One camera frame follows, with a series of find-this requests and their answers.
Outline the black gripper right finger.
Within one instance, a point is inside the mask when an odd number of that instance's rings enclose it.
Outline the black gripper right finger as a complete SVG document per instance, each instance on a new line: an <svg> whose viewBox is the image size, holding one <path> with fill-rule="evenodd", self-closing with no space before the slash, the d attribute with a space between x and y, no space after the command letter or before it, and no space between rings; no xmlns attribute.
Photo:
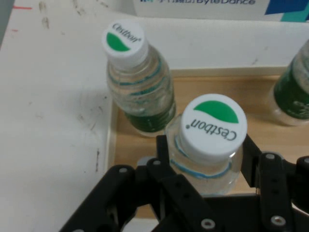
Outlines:
<svg viewBox="0 0 309 232"><path fill-rule="evenodd" d="M256 188L259 216L265 232L309 230L309 158L288 162L279 153L261 151L250 136L243 144L241 172Z"/></svg>

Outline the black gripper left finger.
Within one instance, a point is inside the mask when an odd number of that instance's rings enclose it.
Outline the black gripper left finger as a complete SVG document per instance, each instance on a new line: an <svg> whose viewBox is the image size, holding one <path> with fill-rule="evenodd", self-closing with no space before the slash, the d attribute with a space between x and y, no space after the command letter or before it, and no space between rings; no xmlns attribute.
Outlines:
<svg viewBox="0 0 309 232"><path fill-rule="evenodd" d="M121 232L143 205L150 205L158 232L215 232L217 220L189 181L169 164L167 138L156 138L157 156L132 168L115 165L98 182L64 232Z"/></svg>

